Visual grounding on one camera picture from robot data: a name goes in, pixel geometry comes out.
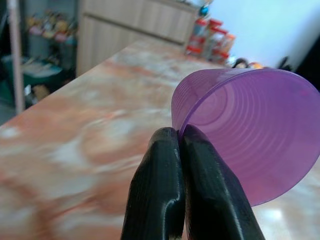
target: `floor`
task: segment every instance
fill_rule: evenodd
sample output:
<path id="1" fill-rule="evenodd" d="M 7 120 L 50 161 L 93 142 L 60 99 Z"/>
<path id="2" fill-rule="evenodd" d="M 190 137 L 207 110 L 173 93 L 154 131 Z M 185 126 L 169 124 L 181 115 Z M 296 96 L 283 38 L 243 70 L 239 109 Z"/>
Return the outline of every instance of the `floor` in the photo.
<path id="1" fill-rule="evenodd" d="M 0 126 L 16 115 L 14 107 L 0 101 Z"/>

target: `plastic cup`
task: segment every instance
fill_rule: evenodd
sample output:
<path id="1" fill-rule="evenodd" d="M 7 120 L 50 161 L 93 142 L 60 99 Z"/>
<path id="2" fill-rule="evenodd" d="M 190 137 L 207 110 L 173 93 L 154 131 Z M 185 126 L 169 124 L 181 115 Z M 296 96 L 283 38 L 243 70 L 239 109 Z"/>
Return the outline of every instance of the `plastic cup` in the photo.
<path id="1" fill-rule="evenodd" d="M 175 89 L 172 126 L 203 131 L 252 206 L 295 186 L 320 155 L 320 94 L 278 69 L 208 69 Z"/>

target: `kitchen counter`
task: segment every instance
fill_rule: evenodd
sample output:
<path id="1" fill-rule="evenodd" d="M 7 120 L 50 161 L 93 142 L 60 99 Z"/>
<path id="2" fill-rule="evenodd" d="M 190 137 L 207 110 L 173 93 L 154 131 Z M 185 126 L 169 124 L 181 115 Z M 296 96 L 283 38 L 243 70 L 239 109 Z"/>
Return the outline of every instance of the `kitchen counter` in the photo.
<path id="1" fill-rule="evenodd" d="M 219 68 L 139 41 L 0 127 L 0 239 L 115 240 L 153 132 L 188 74 Z M 253 208 L 267 240 L 320 236 L 320 163 Z"/>

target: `wooden cabinet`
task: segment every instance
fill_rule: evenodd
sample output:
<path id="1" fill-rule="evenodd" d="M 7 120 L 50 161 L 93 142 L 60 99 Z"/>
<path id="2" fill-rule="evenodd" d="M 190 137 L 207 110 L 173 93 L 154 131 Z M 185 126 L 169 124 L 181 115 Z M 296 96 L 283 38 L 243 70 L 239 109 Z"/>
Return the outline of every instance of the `wooden cabinet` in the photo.
<path id="1" fill-rule="evenodd" d="M 141 38 L 183 46 L 196 9 L 174 0 L 83 0 L 77 75 Z"/>

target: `pink marble surface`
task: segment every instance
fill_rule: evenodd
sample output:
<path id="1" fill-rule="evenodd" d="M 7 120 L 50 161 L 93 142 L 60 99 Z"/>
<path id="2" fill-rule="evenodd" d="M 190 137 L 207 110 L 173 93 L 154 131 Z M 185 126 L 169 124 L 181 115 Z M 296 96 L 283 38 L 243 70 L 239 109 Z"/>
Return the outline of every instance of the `pink marble surface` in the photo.
<path id="1" fill-rule="evenodd" d="M 212 65 L 140 41 L 0 127 L 0 240 L 119 239 L 129 184 L 171 97 Z M 267 240 L 315 240 L 320 163 L 253 208 Z"/>

